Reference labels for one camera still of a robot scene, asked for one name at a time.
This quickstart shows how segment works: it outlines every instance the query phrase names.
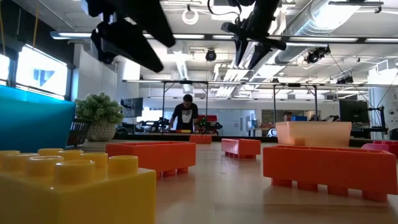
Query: lego stud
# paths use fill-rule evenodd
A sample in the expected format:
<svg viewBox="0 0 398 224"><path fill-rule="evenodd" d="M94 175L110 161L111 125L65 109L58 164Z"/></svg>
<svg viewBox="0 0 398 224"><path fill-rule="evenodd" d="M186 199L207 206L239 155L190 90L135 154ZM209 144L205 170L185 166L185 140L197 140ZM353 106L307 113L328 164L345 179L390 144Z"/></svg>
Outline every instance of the lego stud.
<svg viewBox="0 0 398 224"><path fill-rule="evenodd" d="M48 149L39 149L37 153L41 156L58 156L58 152L63 151L63 149L59 148L48 148Z"/></svg>
<svg viewBox="0 0 398 224"><path fill-rule="evenodd" d="M17 150L8 150L8 151L0 151L0 170L2 169L3 159L8 154L18 154L19 151Z"/></svg>
<svg viewBox="0 0 398 224"><path fill-rule="evenodd" d="M3 168L6 171L22 171L24 170L26 161L35 156L39 155L37 153L7 154L3 160Z"/></svg>
<svg viewBox="0 0 398 224"><path fill-rule="evenodd" d="M82 150L58 151L58 156L62 156L65 161L80 160L82 154L83 154Z"/></svg>
<svg viewBox="0 0 398 224"><path fill-rule="evenodd" d="M88 184L94 181L95 163L87 160L64 161L55 165L55 185Z"/></svg>
<svg viewBox="0 0 398 224"><path fill-rule="evenodd" d="M26 161L24 173L28 177L51 177L54 175L55 164L62 162L60 156L37 156Z"/></svg>
<svg viewBox="0 0 398 224"><path fill-rule="evenodd" d="M108 173L111 175L136 174L137 170L137 156L112 156L109 158Z"/></svg>
<svg viewBox="0 0 398 224"><path fill-rule="evenodd" d="M95 162L95 167L106 168L108 165L108 154L105 152L90 152L81 155L81 159Z"/></svg>

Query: wicker basket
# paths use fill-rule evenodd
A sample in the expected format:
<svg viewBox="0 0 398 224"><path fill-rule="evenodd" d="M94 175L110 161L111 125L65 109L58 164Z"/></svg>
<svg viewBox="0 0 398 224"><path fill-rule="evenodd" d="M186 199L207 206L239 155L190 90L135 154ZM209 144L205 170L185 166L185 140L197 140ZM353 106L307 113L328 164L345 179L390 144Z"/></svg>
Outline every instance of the wicker basket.
<svg viewBox="0 0 398 224"><path fill-rule="evenodd" d="M67 146L77 146L86 141L88 130L90 129L91 121L85 119L75 119L70 127L69 138Z"/></svg>

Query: man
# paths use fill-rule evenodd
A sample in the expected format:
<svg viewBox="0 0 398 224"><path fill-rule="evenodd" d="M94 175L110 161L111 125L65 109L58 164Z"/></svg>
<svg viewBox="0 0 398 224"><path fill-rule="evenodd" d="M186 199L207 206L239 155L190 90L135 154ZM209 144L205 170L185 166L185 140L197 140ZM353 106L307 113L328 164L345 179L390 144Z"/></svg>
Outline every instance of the man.
<svg viewBox="0 0 398 224"><path fill-rule="evenodd" d="M285 111L284 113L284 121L291 121L292 120L292 112Z"/></svg>
<svg viewBox="0 0 398 224"><path fill-rule="evenodd" d="M177 130L191 130L198 120L198 106L192 103L192 96L186 94L183 97L183 103L177 105L174 109L172 119L170 120L170 128L173 128L175 117L177 120Z"/></svg>

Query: potted plant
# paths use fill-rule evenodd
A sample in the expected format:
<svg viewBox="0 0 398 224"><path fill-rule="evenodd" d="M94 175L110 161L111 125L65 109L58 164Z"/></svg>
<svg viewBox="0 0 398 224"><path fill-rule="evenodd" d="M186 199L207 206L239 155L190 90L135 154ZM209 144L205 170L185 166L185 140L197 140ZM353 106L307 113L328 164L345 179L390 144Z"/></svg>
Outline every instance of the potted plant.
<svg viewBox="0 0 398 224"><path fill-rule="evenodd" d="M84 100L75 100L76 116L80 119L92 120L87 134L89 141L109 141L113 138L115 125L123 120L122 110L116 100L105 93L89 94Z"/></svg>

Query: black t-shirt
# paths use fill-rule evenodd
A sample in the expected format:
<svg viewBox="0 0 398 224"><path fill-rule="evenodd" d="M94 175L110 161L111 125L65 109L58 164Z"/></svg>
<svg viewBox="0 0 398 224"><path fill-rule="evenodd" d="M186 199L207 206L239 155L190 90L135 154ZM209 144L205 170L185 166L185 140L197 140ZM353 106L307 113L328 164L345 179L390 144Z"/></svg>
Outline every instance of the black t-shirt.
<svg viewBox="0 0 398 224"><path fill-rule="evenodd" d="M175 107L173 118L178 116L177 128L178 130L191 130L193 131L193 119L198 118L198 106L192 103L188 108L184 104L179 104Z"/></svg>

